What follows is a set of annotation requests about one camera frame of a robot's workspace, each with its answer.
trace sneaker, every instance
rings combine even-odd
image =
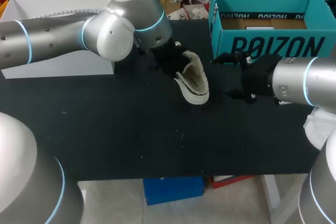
[[[179,84],[187,102],[196,105],[207,102],[209,85],[197,54],[186,50],[179,42],[170,42],[165,48],[152,52],[162,71]]]
[[[188,57],[190,62],[182,72],[176,72],[174,80],[179,84],[182,95],[192,104],[200,105],[209,99],[209,84],[203,70],[199,56],[194,52],[185,51],[183,57]]]

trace black table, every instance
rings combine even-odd
[[[307,173],[318,151],[303,124],[312,107],[231,100],[238,66],[214,66],[207,20],[172,22],[174,38],[202,59],[203,106],[151,70],[136,50],[114,76],[0,81],[0,111],[25,123],[38,145],[78,180]]]

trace floor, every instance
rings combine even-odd
[[[204,195],[147,206],[141,179],[79,182],[85,192],[82,224],[269,224],[260,178],[253,177]]]

